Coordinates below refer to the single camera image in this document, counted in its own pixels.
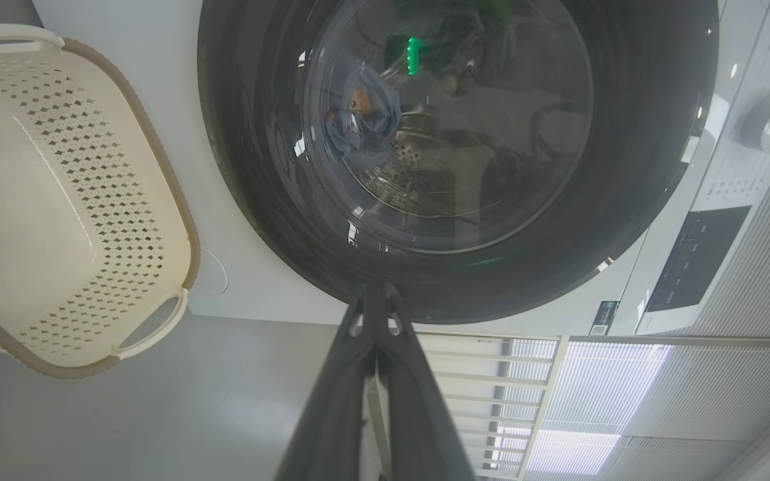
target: laundry basket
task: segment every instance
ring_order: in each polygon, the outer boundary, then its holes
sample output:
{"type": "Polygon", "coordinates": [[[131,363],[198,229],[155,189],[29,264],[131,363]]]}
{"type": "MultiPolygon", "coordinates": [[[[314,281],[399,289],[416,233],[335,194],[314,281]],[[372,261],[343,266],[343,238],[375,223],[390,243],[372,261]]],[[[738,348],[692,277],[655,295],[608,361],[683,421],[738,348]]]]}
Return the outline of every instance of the laundry basket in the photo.
{"type": "Polygon", "coordinates": [[[0,25],[0,351],[54,377],[103,371],[174,328],[198,265],[195,225],[122,74],[82,43],[0,25]],[[156,331],[120,347],[173,298],[156,331]]]}

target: washing machine door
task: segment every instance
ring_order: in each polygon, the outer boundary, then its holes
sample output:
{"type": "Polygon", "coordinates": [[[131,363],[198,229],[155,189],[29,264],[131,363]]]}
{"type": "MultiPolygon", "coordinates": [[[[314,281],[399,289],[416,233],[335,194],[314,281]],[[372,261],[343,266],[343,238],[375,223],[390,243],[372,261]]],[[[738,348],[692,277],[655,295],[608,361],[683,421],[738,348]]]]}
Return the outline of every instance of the washing machine door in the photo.
{"type": "Polygon", "coordinates": [[[288,265],[468,323],[632,246],[717,45],[714,0],[205,0],[199,81],[227,185],[288,265]]]}

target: basket handle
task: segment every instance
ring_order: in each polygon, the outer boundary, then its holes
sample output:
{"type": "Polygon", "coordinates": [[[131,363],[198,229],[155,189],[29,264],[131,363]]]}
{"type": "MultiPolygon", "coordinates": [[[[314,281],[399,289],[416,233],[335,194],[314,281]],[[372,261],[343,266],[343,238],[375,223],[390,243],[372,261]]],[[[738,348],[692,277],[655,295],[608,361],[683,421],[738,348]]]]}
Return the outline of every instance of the basket handle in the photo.
{"type": "Polygon", "coordinates": [[[64,46],[64,39],[45,28],[34,27],[34,25],[0,23],[0,41],[7,40],[46,42],[57,45],[58,48],[64,46]]]}
{"type": "MultiPolygon", "coordinates": [[[[177,293],[176,296],[177,306],[174,308],[174,313],[171,313],[171,316],[166,319],[161,326],[156,328],[156,331],[153,331],[150,335],[147,335],[144,339],[132,344],[130,347],[119,348],[117,345],[112,346],[112,355],[117,356],[120,359],[135,356],[135,354],[141,353],[148,347],[152,347],[156,342],[161,341],[163,337],[168,335],[168,333],[171,332],[171,329],[174,329],[174,326],[177,326],[177,323],[180,322],[183,313],[186,313],[186,304],[189,301],[189,290],[181,287],[180,292],[177,293]]],[[[162,302],[167,301],[171,297],[174,296],[168,296],[168,298],[163,299],[162,302]]]]}

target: qr code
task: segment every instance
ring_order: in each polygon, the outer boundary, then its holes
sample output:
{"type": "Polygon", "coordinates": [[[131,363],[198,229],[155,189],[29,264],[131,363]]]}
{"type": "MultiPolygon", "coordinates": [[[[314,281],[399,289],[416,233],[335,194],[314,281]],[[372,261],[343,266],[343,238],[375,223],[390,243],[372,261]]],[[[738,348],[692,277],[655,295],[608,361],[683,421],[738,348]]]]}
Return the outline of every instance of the qr code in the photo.
{"type": "Polygon", "coordinates": [[[608,326],[595,325],[590,328],[590,335],[605,335],[608,334],[608,326]]]}

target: door glass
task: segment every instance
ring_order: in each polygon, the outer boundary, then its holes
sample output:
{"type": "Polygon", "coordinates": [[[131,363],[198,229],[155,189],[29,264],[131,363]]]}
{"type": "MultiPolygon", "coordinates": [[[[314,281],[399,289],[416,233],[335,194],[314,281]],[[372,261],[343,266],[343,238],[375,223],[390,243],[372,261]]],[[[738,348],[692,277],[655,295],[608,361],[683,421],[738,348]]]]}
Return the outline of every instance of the door glass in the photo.
{"type": "Polygon", "coordinates": [[[349,2],[299,60],[309,161],[352,222],[403,249],[517,232],[590,131],[587,51],[558,0],[349,2]]]}

